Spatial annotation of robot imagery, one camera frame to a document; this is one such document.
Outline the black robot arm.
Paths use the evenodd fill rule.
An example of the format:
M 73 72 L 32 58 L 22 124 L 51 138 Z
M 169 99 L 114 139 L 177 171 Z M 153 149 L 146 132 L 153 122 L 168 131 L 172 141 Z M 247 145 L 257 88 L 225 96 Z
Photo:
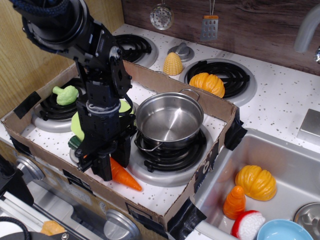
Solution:
M 132 87 L 115 37 L 90 15 L 83 0 L 14 0 L 28 39 L 40 49 L 75 62 L 86 93 L 76 101 L 84 139 L 75 151 L 78 168 L 112 179 L 110 159 L 129 164 L 135 116 L 121 112 Z

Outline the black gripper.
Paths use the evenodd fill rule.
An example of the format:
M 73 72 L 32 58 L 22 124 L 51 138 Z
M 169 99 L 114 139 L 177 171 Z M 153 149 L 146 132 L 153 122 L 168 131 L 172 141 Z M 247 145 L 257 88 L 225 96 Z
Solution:
M 92 172 L 105 182 L 111 181 L 110 157 L 126 168 L 130 162 L 131 137 L 136 133 L 134 104 L 126 99 L 130 109 L 120 113 L 121 100 L 110 108 L 90 106 L 85 100 L 77 101 L 77 112 L 84 139 L 75 150 L 78 168 Z

